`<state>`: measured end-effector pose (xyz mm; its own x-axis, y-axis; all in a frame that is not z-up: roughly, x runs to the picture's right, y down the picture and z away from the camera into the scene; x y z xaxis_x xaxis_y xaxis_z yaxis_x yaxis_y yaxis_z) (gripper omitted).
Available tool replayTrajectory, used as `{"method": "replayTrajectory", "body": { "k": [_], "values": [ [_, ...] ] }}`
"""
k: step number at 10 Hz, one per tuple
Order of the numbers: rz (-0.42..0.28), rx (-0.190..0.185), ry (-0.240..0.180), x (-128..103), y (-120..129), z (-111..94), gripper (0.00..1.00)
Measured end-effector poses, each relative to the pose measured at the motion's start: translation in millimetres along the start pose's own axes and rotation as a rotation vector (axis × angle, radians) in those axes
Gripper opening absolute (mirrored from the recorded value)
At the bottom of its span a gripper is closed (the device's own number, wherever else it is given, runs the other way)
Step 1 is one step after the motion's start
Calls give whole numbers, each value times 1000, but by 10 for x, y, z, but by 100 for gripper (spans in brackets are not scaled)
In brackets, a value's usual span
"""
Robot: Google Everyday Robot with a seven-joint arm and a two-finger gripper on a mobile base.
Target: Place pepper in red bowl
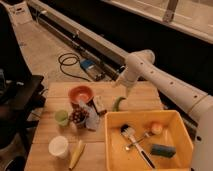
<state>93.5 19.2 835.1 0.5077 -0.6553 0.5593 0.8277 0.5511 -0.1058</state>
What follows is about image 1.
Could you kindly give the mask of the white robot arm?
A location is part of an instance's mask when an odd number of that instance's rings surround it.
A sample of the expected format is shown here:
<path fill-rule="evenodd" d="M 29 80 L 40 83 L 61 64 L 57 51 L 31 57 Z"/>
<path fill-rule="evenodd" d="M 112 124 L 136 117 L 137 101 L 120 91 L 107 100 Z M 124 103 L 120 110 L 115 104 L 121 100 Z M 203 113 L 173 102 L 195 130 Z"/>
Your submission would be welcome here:
<path fill-rule="evenodd" d="M 126 93 L 140 77 L 151 82 L 173 103 L 198 123 L 192 155 L 194 171 L 213 171 L 213 96 L 154 66 L 151 50 L 129 53 L 126 67 L 115 85 L 122 84 Z"/>

